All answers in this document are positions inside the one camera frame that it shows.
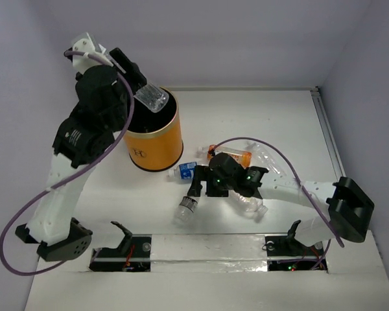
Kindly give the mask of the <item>small bottle black cap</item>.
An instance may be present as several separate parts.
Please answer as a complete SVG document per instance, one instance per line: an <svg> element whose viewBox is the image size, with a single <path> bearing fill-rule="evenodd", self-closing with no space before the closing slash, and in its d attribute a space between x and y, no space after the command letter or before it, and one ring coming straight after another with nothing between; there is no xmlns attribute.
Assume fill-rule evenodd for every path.
<svg viewBox="0 0 389 311"><path fill-rule="evenodd" d="M194 217L198 205L198 198L184 196L174 212L174 223L177 225L186 225Z"/></svg>

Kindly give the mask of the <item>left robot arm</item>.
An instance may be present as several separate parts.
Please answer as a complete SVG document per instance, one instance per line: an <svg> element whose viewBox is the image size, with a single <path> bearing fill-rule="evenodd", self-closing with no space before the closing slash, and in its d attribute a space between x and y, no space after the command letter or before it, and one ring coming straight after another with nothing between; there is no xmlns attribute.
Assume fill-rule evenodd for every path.
<svg viewBox="0 0 389 311"><path fill-rule="evenodd" d="M47 188L28 223L16 228L26 244L37 244L37 254L46 262L66 262L81 256L91 244L92 231L73 216L78 199L92 171L118 144L134 114L134 96L147 80L138 65L119 48L110 59L69 49L94 63L77 73L78 102L58 128Z"/></svg>

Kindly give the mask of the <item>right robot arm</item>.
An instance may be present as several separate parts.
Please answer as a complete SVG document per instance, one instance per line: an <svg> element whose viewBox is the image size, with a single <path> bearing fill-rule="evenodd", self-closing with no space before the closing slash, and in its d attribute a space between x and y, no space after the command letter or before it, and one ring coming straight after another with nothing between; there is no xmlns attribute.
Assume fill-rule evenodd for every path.
<svg viewBox="0 0 389 311"><path fill-rule="evenodd" d="M287 249L300 254L317 242L336 239L363 243L366 239L374 203L351 178L342 176L336 182L302 181L283 177L267 168L244 168L225 153L213 157L208 165L194 170L187 197L190 206L198 203L202 183L206 195L225 198L232 190L245 198L279 200L313 208L311 220L296 220L285 239Z"/></svg>

